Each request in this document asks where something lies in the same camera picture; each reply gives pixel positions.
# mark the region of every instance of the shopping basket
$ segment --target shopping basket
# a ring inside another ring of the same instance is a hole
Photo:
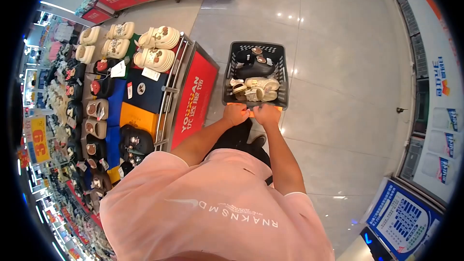
[[[273,57],[277,59],[276,66],[276,80],[279,81],[280,87],[277,91],[277,98],[274,101],[269,102],[251,102],[251,101],[239,101],[235,98],[232,93],[232,87],[230,85],[230,79],[234,76],[235,70],[237,69],[237,61],[235,57],[237,52],[243,50],[249,50],[254,47],[258,47],[264,51],[275,54]],[[232,103],[246,104],[251,110],[254,106],[261,106],[264,103],[274,105],[280,111],[286,110],[289,102],[289,77],[287,73],[287,64],[285,61],[285,48],[283,45],[276,43],[262,43],[262,42],[233,42],[229,51],[229,60],[224,73],[224,82],[222,84],[222,103],[229,105]]]

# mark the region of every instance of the pink t-shirt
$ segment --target pink t-shirt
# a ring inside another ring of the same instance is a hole
[[[264,182],[271,170],[216,149],[189,167],[153,152],[103,198],[100,217],[119,260],[203,251],[229,260],[334,260],[310,198]]]

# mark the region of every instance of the orange basket handle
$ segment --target orange basket handle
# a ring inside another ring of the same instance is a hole
[[[274,108],[282,112],[282,107],[274,106]],[[255,113],[253,113],[253,109],[250,109],[250,117],[255,118]]]

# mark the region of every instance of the black pants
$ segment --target black pants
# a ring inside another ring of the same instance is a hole
[[[248,144],[247,140],[250,136],[250,130],[252,129],[253,122],[250,118],[245,120],[242,124],[227,129],[221,137],[217,140],[216,144],[208,152],[208,154],[218,148],[231,148],[246,152],[257,159],[264,162],[270,167],[269,155],[264,151],[262,147],[258,145]],[[267,185],[272,183],[272,176],[266,179]]]

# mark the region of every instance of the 39 price label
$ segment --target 39 price label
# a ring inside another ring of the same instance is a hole
[[[24,121],[26,145],[31,162],[40,163],[50,160],[50,151],[46,138],[46,120],[44,116],[28,117]]]

